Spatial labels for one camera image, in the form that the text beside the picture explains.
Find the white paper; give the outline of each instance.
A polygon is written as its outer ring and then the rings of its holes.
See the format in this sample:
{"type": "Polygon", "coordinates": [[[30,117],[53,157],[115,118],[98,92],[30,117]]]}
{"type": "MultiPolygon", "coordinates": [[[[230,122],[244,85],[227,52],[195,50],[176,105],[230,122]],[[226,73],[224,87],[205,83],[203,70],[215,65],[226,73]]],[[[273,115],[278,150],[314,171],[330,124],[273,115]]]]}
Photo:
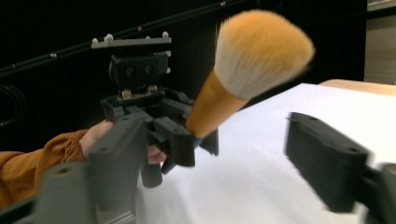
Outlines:
{"type": "Polygon", "coordinates": [[[396,162],[396,97],[301,84],[246,108],[219,127],[219,156],[196,149],[154,189],[138,186],[138,223],[362,223],[329,212],[284,154],[287,117],[304,113],[369,149],[368,162],[396,162]]]}

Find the wooden brush handle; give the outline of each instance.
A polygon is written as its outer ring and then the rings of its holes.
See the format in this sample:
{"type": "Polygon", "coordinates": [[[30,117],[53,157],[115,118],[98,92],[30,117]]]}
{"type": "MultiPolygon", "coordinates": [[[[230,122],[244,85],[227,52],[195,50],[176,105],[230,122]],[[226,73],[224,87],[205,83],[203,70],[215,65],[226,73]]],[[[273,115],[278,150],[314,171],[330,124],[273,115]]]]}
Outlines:
{"type": "Polygon", "coordinates": [[[227,92],[212,70],[187,118],[187,130],[195,137],[204,138],[247,102],[227,92]]]}

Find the bolt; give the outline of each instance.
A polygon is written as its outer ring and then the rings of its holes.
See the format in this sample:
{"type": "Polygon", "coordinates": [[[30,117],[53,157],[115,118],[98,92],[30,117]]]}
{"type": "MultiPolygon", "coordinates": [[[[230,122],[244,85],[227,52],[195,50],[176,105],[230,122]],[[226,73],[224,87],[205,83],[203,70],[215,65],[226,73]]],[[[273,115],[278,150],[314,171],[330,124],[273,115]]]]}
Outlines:
{"type": "Polygon", "coordinates": [[[145,68],[145,71],[146,71],[147,74],[151,74],[152,73],[152,69],[153,69],[152,66],[150,64],[147,64],[146,68],[145,68]]]}
{"type": "Polygon", "coordinates": [[[126,75],[127,75],[128,77],[131,77],[131,76],[134,75],[134,69],[133,69],[132,67],[128,67],[128,68],[126,69],[125,73],[126,73],[126,75]]]}

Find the orange sleeve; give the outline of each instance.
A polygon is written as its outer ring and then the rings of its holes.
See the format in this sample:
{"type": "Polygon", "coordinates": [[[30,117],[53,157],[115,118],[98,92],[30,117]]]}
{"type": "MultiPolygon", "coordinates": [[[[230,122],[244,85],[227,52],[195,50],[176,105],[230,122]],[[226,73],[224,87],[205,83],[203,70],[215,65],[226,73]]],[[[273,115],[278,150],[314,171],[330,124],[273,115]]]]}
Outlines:
{"type": "Polygon", "coordinates": [[[62,162],[84,161],[79,139],[87,131],[59,134],[29,153],[0,152],[0,209],[36,194],[49,168],[62,162]]]}

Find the black cable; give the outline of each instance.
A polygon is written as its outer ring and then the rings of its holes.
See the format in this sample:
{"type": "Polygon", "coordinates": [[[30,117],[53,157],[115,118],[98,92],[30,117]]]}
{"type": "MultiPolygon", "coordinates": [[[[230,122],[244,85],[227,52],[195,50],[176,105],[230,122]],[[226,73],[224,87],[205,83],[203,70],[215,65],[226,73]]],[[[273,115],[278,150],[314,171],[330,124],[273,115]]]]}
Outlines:
{"type": "MultiPolygon", "coordinates": [[[[180,21],[185,21],[197,16],[205,15],[210,12],[214,12],[217,10],[222,10],[226,7],[246,3],[252,0],[228,0],[228,1],[222,1],[222,2],[217,2],[211,5],[208,5],[206,7],[198,7],[196,9],[192,9],[186,12],[178,13],[176,15],[170,16],[170,17],[165,17],[163,19],[159,19],[156,21],[148,22],[142,25],[138,25],[136,27],[112,34],[115,38],[117,39],[124,39],[124,38],[131,38],[135,37],[137,35],[142,35],[143,33],[146,33],[148,31],[152,31],[154,29],[159,29],[161,27],[164,27],[166,25],[174,24],[176,22],[180,21]]],[[[48,53],[39,57],[35,57],[30,60],[23,61],[21,63],[14,63],[12,65],[8,65],[6,67],[3,67],[0,69],[0,77],[5,77],[9,76],[15,73],[18,73],[20,71],[33,68],[45,63],[50,63],[62,58],[67,58],[69,56],[77,55],[80,54],[84,51],[88,51],[91,49],[91,41],[81,43],[78,45],[75,45],[70,48],[66,49],[61,49],[61,50],[56,50],[53,51],[52,53],[48,53]]]]}
{"type": "Polygon", "coordinates": [[[0,128],[20,121],[27,113],[27,101],[23,93],[16,86],[8,83],[0,83],[0,92],[8,96],[14,105],[14,113],[10,119],[0,120],[0,128]]]}

